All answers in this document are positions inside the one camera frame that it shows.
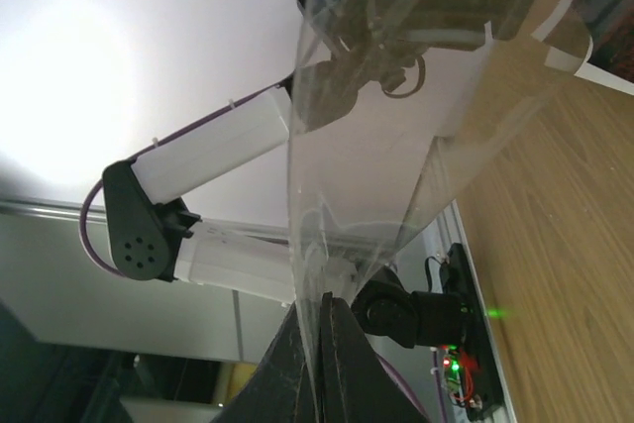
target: black joint housing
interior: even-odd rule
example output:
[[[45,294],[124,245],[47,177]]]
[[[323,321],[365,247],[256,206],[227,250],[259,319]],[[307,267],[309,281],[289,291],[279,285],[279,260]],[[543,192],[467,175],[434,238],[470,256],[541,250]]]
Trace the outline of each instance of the black joint housing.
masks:
[[[387,267],[368,281],[352,310],[364,332],[387,336],[407,349],[459,346],[469,319],[460,295],[408,293]]]
[[[117,269],[137,280],[172,281],[176,257],[189,228],[200,221],[182,199],[154,205],[132,170],[122,160],[103,172],[103,193],[110,251]]]

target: wire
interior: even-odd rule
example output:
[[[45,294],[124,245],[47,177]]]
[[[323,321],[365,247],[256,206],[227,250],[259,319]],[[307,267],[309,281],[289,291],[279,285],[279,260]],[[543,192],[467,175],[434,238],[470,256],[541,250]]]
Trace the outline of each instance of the wire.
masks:
[[[472,373],[469,368],[464,367],[465,370],[465,396],[457,396],[453,394],[453,398],[460,403],[466,403],[472,399],[474,396],[474,379],[472,378]]]
[[[416,63],[418,64],[418,80],[416,81],[414,89],[408,91],[407,93],[390,93],[383,89],[383,94],[391,99],[405,99],[420,91],[420,88],[422,88],[423,84],[425,84],[425,59],[421,55],[418,55],[416,56]]]
[[[389,377],[394,381],[394,383],[396,383],[396,386],[398,386],[400,391],[402,391],[407,399],[412,402],[412,404],[416,407],[420,414],[423,415],[427,420],[429,420],[429,415],[427,414],[425,407],[418,400],[418,398],[416,397],[416,393],[414,393],[414,390],[412,390],[411,386],[409,386],[405,378],[403,378],[401,374],[392,366],[392,364],[384,359],[382,356],[376,354],[376,357],[378,358],[380,364],[383,366],[385,373],[387,373]]]
[[[432,350],[432,364],[434,369],[439,369],[438,365],[438,350]],[[434,372],[434,378],[436,380],[436,392],[438,394],[438,403],[440,405],[440,414],[443,420],[443,423],[449,422],[449,417],[447,416],[447,408],[445,408],[445,391],[443,390],[443,383],[440,378],[440,372],[437,370]]]
[[[213,121],[214,119],[219,118],[220,116],[223,116],[224,114],[227,114],[230,111],[233,111],[235,108],[242,106],[243,104],[251,101],[256,96],[259,96],[260,94],[264,93],[268,89],[279,86],[281,83],[282,82],[274,83],[267,88],[263,88],[260,91],[257,91],[255,93],[250,94],[249,96],[245,96],[244,98],[239,99],[236,102],[232,102],[231,104],[225,106],[224,108],[214,111],[213,113],[210,113],[207,116],[204,116],[200,118],[199,120],[194,121],[193,123],[190,123],[187,126],[171,133],[169,136],[161,139],[160,141],[157,141],[155,144],[152,144],[151,146],[148,146],[138,151],[137,153],[132,154],[128,159],[136,159],[139,156],[145,154],[147,151],[151,151],[155,147],[160,147],[160,146],[164,146],[165,144],[171,143],[172,141],[178,138],[181,138],[185,134],[193,131],[194,129],[199,128],[200,126],[203,126],[209,123],[210,121]],[[102,188],[103,188],[103,181],[99,180],[90,189],[90,191],[86,195],[86,198],[83,201],[83,204],[81,205],[81,209],[79,211],[79,241],[81,242],[81,246],[83,247],[83,250],[86,252],[86,254],[97,266],[99,266],[104,271],[109,272],[110,274],[125,277],[118,269],[107,264],[99,256],[99,254],[95,251],[94,247],[92,246],[92,243],[90,242],[90,237],[88,236],[88,213],[90,212],[90,206],[92,205],[92,202],[94,201],[95,197],[101,191]]]
[[[432,282],[432,270],[429,268],[429,262],[431,260],[433,260],[434,262],[436,262],[440,266],[443,265],[443,263],[441,261],[439,261],[436,257],[428,257],[427,259],[425,259],[425,277],[427,278],[427,291],[428,292],[432,292],[432,289],[434,288],[434,284]]]

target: black mounting plate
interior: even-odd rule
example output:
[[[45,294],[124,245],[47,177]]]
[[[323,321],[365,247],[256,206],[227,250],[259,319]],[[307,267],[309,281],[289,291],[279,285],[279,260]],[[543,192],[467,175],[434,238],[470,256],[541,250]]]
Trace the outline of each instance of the black mounting plate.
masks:
[[[466,408],[468,418],[477,421],[489,416],[504,403],[504,393],[488,338],[486,317],[477,297],[476,284],[465,248],[461,244],[453,244],[447,258],[448,262],[440,269],[443,292],[460,294],[468,307],[468,312],[472,313],[463,349],[477,361],[479,367],[479,371],[472,371],[472,379],[474,396],[479,397],[481,408],[472,408],[468,405]],[[462,370],[460,377],[465,391],[465,375]]]

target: white ceiling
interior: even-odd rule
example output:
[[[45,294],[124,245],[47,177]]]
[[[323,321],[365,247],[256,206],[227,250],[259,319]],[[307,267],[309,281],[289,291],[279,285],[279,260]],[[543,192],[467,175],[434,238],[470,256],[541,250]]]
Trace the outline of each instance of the white ceiling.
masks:
[[[301,23],[295,0],[2,0],[0,18],[0,195],[69,202],[152,137],[285,77]],[[283,226],[285,190],[278,150],[189,202]]]

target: red wire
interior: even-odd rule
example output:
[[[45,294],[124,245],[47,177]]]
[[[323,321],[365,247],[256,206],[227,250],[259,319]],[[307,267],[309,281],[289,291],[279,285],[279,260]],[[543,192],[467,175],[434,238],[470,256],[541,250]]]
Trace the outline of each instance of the red wire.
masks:
[[[472,399],[472,396],[474,396],[474,379],[472,378],[472,373],[469,370],[469,368],[464,367],[465,369],[465,396],[456,396],[454,394],[454,398],[456,399],[456,401],[469,401]]]

